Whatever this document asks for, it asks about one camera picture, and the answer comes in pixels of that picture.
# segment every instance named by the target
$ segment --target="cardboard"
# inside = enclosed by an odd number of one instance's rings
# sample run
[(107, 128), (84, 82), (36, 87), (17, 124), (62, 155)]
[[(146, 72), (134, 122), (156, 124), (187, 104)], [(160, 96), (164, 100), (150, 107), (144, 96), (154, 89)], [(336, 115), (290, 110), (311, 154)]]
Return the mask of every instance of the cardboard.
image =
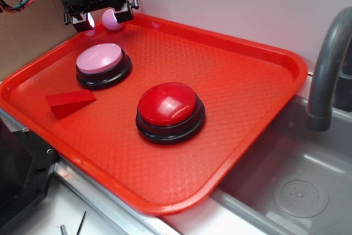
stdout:
[(35, 0), (21, 12), (0, 13), (0, 81), (76, 34), (63, 16), (60, 0)]

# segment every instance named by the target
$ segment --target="gray sink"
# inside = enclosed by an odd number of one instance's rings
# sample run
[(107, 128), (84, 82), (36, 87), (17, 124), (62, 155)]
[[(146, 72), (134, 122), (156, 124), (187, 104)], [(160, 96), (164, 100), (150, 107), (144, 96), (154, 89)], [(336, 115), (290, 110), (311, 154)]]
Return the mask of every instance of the gray sink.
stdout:
[(334, 109), (331, 128), (312, 132), (306, 104), (294, 97), (217, 192), (233, 208), (243, 203), (269, 234), (351, 234), (352, 115)]

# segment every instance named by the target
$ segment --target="white wall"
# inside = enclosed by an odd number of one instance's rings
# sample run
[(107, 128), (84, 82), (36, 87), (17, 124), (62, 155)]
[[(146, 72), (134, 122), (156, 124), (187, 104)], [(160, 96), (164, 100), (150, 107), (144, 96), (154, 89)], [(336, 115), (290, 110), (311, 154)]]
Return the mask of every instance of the white wall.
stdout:
[(296, 52), (314, 69), (337, 13), (352, 0), (139, 0), (140, 12)]

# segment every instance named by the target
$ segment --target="red button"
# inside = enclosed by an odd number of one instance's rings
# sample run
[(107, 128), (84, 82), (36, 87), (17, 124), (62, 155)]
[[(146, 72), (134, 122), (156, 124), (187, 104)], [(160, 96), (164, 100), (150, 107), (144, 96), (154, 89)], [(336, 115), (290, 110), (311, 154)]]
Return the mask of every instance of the red button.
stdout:
[(139, 101), (138, 110), (145, 122), (168, 127), (188, 119), (196, 105), (196, 94), (189, 86), (165, 83), (146, 91)]

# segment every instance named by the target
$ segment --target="metal rod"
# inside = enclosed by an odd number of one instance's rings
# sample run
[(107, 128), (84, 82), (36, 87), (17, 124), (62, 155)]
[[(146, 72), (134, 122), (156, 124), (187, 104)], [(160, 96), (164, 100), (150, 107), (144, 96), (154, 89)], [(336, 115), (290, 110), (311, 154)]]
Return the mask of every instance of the metal rod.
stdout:
[(65, 225), (61, 225), (60, 229), (61, 229), (62, 235), (67, 235), (67, 231), (66, 231)]
[(79, 224), (79, 228), (78, 228), (78, 231), (77, 231), (76, 235), (79, 235), (79, 233), (81, 232), (81, 229), (82, 229), (82, 226), (83, 226), (83, 221), (84, 221), (84, 218), (86, 217), (86, 213), (87, 213), (87, 211), (84, 211), (83, 218), (81, 220), (81, 224)]

